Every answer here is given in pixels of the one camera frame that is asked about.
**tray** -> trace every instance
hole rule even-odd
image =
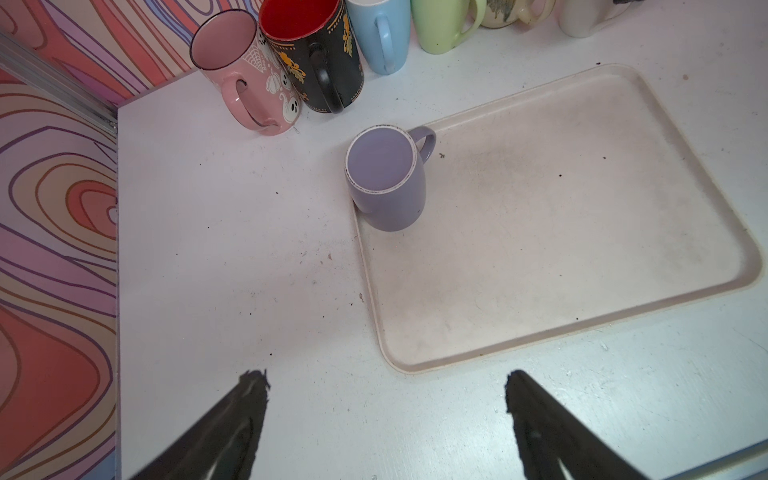
[[[427,203],[358,217],[379,345],[420,372],[751,284],[760,250],[632,68],[429,125]]]

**mug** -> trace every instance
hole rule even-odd
[[[398,71],[411,41],[410,0],[346,0],[362,55],[377,74]]]
[[[585,38],[640,3],[641,0],[565,0],[560,14],[560,29],[571,37]]]
[[[422,138],[419,150],[416,142]],[[346,182],[371,227],[395,232],[419,218],[427,194],[424,163],[436,141],[429,127],[406,132],[393,125],[376,125],[355,137],[346,151]]]
[[[555,0],[545,0],[541,13],[534,15],[531,4],[534,0],[488,0],[485,15],[480,25],[488,28],[506,27],[515,20],[520,20],[529,27],[536,26],[552,13]],[[477,10],[470,9],[470,15],[477,18]]]
[[[485,0],[471,0],[477,12],[485,12]],[[419,44],[428,53],[446,53],[469,38],[482,18],[462,32],[470,0],[411,0],[413,24]]]
[[[190,44],[192,63],[221,92],[230,113],[250,130],[277,135],[296,123],[299,95],[245,10],[226,10],[203,23]]]
[[[310,108],[338,114],[355,101],[362,65],[343,0],[264,0],[259,20]]]

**black mug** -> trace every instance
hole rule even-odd
[[[310,108],[338,114],[355,101],[362,65],[344,0],[264,0],[259,23]]]

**mug handle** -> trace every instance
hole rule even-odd
[[[534,27],[552,13],[554,1],[555,0],[547,0],[546,3],[544,3],[544,8],[541,10],[541,13],[533,15],[533,12],[531,11],[531,3],[533,2],[531,0],[518,0],[518,2],[524,3],[518,10],[518,18],[529,27]]]
[[[419,150],[419,154],[422,157],[422,161],[427,163],[429,156],[432,155],[432,151],[435,150],[435,145],[437,144],[437,134],[435,131],[430,127],[422,125],[421,127],[408,130],[408,135],[413,139],[413,143],[425,138],[424,145],[422,146],[422,149]]]
[[[237,85],[241,81],[245,86],[242,90]],[[221,85],[221,96],[224,99],[224,104],[230,109],[232,116],[249,130],[264,131],[272,125],[279,126],[273,118],[269,118],[269,115],[265,114],[262,116],[258,114],[254,116],[251,114],[251,112],[255,113],[257,111],[260,113],[265,112],[263,112],[262,106],[257,104],[257,101],[248,101],[247,103],[251,104],[250,108],[245,105],[246,102],[243,100],[242,92],[245,92],[248,88],[247,85],[245,80],[237,74],[225,78],[224,83]]]
[[[616,19],[616,17],[618,17],[619,15],[621,15],[623,13],[627,13],[627,12],[629,12],[631,10],[636,9],[637,7],[640,6],[640,4],[642,2],[643,2],[643,0],[632,0],[632,2],[629,2],[629,5],[624,10],[622,10],[621,12],[618,12],[616,15],[614,15],[612,17],[606,18],[602,22],[600,22],[597,25],[595,25],[594,27],[592,27],[590,29],[590,31],[589,31],[589,35],[594,35],[598,30],[601,30],[602,28],[609,26],[611,23],[613,23],[613,21]]]
[[[344,111],[344,104],[341,103],[341,97],[336,87],[333,86],[331,75],[328,72],[328,61],[326,60],[326,51],[323,46],[317,42],[310,45],[310,63],[315,71],[317,83],[320,84],[320,90],[323,92],[323,98],[326,99],[326,105],[335,114]]]
[[[379,40],[382,42],[384,54],[384,71],[388,74],[395,72],[395,49],[392,46],[392,34],[389,32],[389,20],[380,13],[376,16],[376,27],[379,29]]]
[[[469,38],[469,35],[472,35],[482,23],[483,14],[479,12],[485,12],[485,0],[472,0],[472,1],[475,3],[475,7],[477,8],[477,11],[478,11],[477,18],[475,18],[475,23],[473,23],[472,26],[467,29],[467,31],[463,31],[462,33],[458,34],[456,39],[453,41],[454,47],[462,43],[467,38]]]

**metal frame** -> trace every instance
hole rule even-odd
[[[32,49],[0,31],[0,68],[36,87],[47,97],[80,115],[104,133],[117,137],[118,110],[65,73],[53,67]]]

